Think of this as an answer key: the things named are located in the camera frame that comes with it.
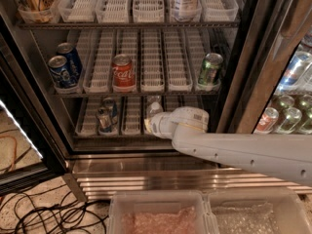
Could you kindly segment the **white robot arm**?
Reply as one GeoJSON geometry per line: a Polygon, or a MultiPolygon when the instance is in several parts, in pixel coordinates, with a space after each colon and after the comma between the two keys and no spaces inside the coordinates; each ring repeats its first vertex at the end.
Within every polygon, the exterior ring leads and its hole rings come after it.
{"type": "Polygon", "coordinates": [[[183,106],[147,118],[147,130],[174,150],[248,172],[312,185],[312,136],[213,134],[209,114],[183,106]]]}

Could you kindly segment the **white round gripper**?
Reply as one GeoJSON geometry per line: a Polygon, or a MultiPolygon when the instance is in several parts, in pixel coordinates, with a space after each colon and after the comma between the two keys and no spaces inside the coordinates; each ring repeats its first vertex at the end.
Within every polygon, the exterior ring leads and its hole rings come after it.
{"type": "Polygon", "coordinates": [[[144,119],[145,129],[159,138],[173,138],[176,123],[171,119],[171,112],[161,112],[151,118],[144,119]]]}

